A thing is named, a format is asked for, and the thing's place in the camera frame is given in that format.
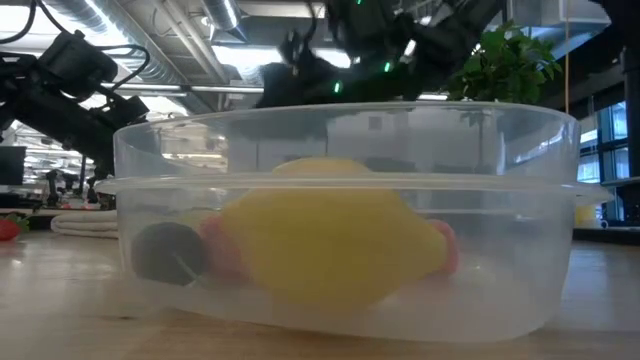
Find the wooden table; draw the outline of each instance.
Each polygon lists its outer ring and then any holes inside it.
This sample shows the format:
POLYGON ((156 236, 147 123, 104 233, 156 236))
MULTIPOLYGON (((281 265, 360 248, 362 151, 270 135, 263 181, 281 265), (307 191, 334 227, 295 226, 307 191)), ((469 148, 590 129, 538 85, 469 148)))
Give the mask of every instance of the wooden table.
POLYGON ((118 244, 30 234, 0 246, 0 359, 638 359, 640 248, 576 243, 561 309, 513 341, 319 335, 154 308, 120 280, 118 244))

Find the yellow lemon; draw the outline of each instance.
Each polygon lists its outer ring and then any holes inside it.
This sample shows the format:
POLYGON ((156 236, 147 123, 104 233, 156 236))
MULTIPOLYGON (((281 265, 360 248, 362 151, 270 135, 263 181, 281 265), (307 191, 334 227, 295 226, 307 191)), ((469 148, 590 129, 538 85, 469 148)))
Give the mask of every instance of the yellow lemon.
MULTIPOLYGON (((351 160, 306 158, 275 173, 362 173, 351 160)), ((275 297, 355 310, 443 267, 446 241, 387 189, 256 189, 222 210, 252 278, 275 297)))

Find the plastic tub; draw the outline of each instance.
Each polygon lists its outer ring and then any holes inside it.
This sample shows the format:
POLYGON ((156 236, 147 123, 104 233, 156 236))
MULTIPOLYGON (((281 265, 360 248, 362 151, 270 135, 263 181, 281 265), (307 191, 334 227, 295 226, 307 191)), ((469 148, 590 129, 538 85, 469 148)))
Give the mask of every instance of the plastic tub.
POLYGON ((574 209, 609 198, 575 182, 579 135, 562 113, 498 103, 219 113, 120 130, 98 190, 117 193, 126 273, 156 303, 495 341, 552 316, 574 209))

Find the black puck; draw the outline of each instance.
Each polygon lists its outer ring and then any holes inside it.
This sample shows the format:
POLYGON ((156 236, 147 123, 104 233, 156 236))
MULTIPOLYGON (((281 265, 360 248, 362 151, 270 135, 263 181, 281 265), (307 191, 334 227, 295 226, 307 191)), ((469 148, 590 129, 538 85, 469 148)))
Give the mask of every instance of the black puck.
POLYGON ((133 239, 131 265, 141 278, 187 285, 205 270, 204 244, 186 225, 173 222, 151 225, 133 239))

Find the computer monitor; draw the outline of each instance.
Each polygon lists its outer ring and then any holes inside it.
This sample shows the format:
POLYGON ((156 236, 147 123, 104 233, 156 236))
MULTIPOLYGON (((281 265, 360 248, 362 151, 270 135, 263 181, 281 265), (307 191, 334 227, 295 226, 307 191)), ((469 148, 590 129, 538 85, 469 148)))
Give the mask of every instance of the computer monitor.
POLYGON ((0 146, 0 185, 22 185, 26 154, 24 146, 0 146))

